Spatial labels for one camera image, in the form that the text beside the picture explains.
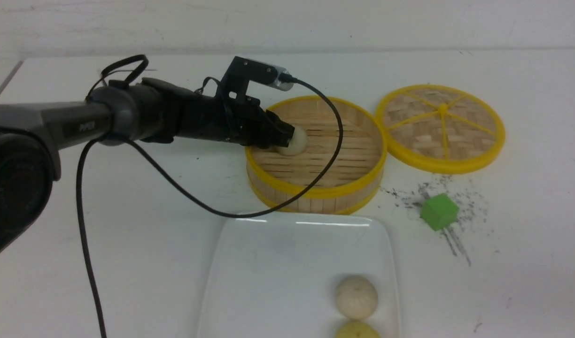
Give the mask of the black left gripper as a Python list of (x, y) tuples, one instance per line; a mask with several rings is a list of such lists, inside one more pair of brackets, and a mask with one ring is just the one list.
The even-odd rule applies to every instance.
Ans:
[(144, 77), (142, 84), (162, 97), (162, 128), (144, 138), (146, 143), (169, 144), (175, 138), (191, 138), (265, 150), (287, 147), (294, 133), (293, 125), (270, 110), (264, 112), (258, 99), (230, 98), (226, 90), (206, 96), (149, 77)]

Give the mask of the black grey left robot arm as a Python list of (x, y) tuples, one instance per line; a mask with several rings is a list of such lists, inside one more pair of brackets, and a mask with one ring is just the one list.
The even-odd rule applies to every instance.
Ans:
[(83, 102), (0, 104), (0, 252), (45, 209), (61, 178), (60, 150), (176, 137), (266, 149), (287, 146), (294, 131), (245, 94), (218, 89), (210, 97), (147, 77), (133, 85), (111, 80)]

